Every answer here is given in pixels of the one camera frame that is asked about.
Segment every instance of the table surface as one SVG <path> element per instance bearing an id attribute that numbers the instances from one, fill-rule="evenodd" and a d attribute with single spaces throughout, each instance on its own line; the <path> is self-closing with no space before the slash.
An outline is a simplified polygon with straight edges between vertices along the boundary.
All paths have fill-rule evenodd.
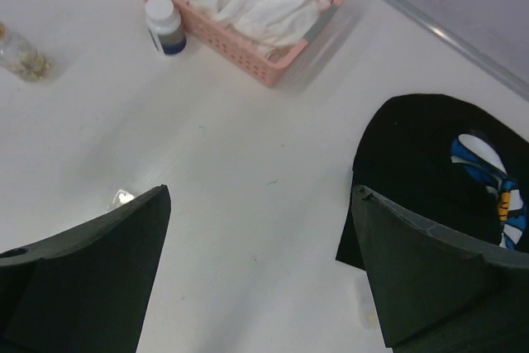
<path id="1" fill-rule="evenodd" d="M 362 132 L 388 98 L 446 93 L 527 137 L 527 103 L 381 0 L 348 0 L 269 89 L 190 38 L 155 53 L 141 0 L 0 0 L 55 60 L 0 70 L 0 250 L 167 184 L 138 352 L 382 352 L 334 261 Z"/>

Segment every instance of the white bottle cap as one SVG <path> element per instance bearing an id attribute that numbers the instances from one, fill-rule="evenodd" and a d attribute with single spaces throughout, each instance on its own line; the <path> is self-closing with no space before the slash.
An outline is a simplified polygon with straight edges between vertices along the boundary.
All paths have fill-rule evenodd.
<path id="1" fill-rule="evenodd" d="M 177 11 L 171 0 L 148 0 L 145 4 L 147 18 L 154 24 L 170 24 L 177 17 Z"/>

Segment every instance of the pink plastic basket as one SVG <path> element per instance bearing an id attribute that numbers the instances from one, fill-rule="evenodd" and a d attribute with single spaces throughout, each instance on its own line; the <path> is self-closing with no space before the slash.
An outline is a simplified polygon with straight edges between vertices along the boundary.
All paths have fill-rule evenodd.
<path id="1" fill-rule="evenodd" d="M 284 58 L 275 63 L 267 60 L 248 41 L 241 39 L 237 34 L 209 20 L 200 12 L 191 8 L 184 0 L 173 0 L 182 14 L 183 23 L 187 31 L 193 33 L 201 41 L 216 49 L 233 64 L 269 87 L 273 86 L 283 76 L 287 68 L 299 54 L 316 39 L 326 24 L 331 20 L 336 9 L 344 1 L 331 0 L 331 7 L 320 16 L 303 39 Z"/>

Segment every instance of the bottle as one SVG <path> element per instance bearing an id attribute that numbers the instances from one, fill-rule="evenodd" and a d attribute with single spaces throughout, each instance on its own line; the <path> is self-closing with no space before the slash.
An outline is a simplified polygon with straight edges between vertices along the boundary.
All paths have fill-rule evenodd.
<path id="1" fill-rule="evenodd" d="M 171 0 L 148 0 L 145 14 L 156 49 L 166 55 L 178 54 L 186 45 L 182 17 Z"/>
<path id="2" fill-rule="evenodd" d="M 0 22 L 0 66 L 27 82 L 34 82 L 47 75 L 50 63 L 24 36 Z"/>

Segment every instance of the clear glass bottle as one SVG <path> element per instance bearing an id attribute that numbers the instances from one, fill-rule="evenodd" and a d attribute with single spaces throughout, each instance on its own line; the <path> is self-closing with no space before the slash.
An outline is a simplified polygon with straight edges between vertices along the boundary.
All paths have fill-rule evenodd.
<path id="1" fill-rule="evenodd" d="M 0 66 L 27 82 L 35 82 L 47 75 L 50 63 L 24 36 L 0 22 Z"/>

